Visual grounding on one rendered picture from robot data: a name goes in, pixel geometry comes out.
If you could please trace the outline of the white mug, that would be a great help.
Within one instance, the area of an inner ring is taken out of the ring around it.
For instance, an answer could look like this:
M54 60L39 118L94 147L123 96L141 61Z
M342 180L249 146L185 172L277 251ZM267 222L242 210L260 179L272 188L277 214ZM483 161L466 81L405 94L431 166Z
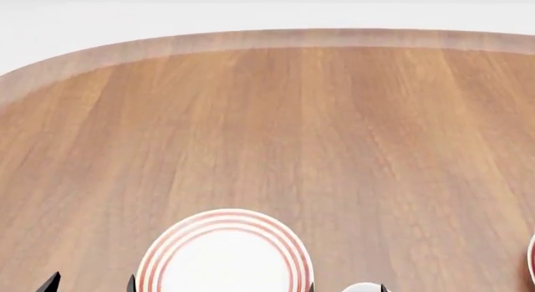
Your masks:
M383 292L381 286L381 284L361 282L346 287L342 292Z

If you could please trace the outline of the white plate with red rings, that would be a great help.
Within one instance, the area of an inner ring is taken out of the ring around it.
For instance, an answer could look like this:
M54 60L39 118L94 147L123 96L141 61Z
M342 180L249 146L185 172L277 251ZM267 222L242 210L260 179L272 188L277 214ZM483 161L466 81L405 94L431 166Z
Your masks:
M297 234L242 208L197 213L169 227L134 276L137 292L308 292L314 282Z
M530 279L535 286L535 233L530 238L527 246L527 270L530 274Z

